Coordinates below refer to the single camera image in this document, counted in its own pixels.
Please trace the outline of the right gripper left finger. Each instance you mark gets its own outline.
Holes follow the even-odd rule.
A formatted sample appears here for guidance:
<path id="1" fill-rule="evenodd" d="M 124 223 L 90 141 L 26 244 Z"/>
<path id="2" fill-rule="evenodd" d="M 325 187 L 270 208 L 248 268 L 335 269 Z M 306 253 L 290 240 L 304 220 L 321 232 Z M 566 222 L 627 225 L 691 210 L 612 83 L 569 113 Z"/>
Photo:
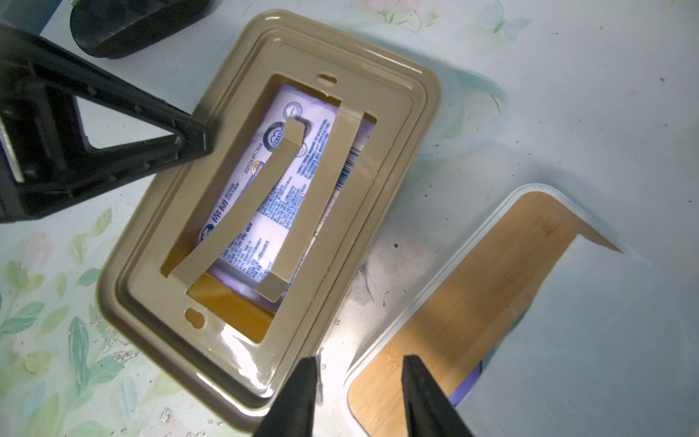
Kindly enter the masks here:
<path id="1" fill-rule="evenodd" d="M 299 361 L 289 380 L 278 393 L 254 437 L 312 435 L 318 388 L 316 356 Z"/>

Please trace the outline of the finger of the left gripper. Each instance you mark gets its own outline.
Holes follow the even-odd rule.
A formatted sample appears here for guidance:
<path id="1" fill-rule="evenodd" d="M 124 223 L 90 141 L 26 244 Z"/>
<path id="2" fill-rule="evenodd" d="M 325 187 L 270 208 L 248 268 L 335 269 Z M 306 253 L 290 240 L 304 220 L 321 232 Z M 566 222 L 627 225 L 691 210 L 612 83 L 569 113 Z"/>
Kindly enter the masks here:
<path id="1" fill-rule="evenodd" d="M 38 220 L 211 153 L 189 114 L 1 27 L 1 220 Z"/>

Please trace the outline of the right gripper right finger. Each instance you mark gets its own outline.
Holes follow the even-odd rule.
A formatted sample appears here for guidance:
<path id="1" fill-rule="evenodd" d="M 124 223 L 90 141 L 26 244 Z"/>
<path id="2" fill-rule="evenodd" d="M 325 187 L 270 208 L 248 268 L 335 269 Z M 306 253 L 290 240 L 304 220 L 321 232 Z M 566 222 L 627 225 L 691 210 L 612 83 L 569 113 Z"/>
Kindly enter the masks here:
<path id="1" fill-rule="evenodd" d="M 417 355 L 403 357 L 402 393 L 410 437 L 473 437 Z"/>

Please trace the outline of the white box wooden lid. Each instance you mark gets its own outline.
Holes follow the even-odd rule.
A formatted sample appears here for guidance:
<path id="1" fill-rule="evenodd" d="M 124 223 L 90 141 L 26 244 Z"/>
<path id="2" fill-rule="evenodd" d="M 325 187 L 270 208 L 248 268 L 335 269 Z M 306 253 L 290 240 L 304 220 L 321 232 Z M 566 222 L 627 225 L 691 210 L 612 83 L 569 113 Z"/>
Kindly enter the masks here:
<path id="1" fill-rule="evenodd" d="M 623 251 L 602 220 L 544 184 L 518 187 L 449 260 L 436 266 L 360 346 L 343 384 L 343 414 L 361 436 L 406 435 L 402 361 L 422 359 L 453 393 L 531 306 L 577 238 Z"/>

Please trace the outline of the beige tissue box lid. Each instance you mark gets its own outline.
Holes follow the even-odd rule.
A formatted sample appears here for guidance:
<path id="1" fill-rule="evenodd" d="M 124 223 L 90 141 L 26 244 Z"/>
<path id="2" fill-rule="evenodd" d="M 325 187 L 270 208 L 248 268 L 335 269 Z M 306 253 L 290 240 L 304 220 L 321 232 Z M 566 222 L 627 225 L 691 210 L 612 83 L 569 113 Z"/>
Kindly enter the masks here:
<path id="1" fill-rule="evenodd" d="M 314 353 L 438 112 L 426 65 L 286 10 L 242 31 L 102 271 L 105 318 L 232 427 Z"/>

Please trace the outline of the purple tissue paper pack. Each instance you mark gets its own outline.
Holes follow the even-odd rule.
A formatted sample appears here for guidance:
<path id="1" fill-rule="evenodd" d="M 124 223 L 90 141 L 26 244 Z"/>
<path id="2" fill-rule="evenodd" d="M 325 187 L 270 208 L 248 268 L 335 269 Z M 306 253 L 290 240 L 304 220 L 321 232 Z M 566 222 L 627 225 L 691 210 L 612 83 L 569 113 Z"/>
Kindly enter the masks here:
<path id="1" fill-rule="evenodd" d="M 289 234 L 320 165 L 338 111 L 336 105 L 291 85 L 282 85 L 196 240 L 200 243 L 207 238 L 258 176 L 280 144 L 286 121 L 295 118 L 302 122 L 305 134 L 296 158 L 249 224 L 209 269 L 210 275 L 266 311 L 275 313 L 281 301 L 270 302 L 256 292 L 256 287 L 269 274 Z"/>

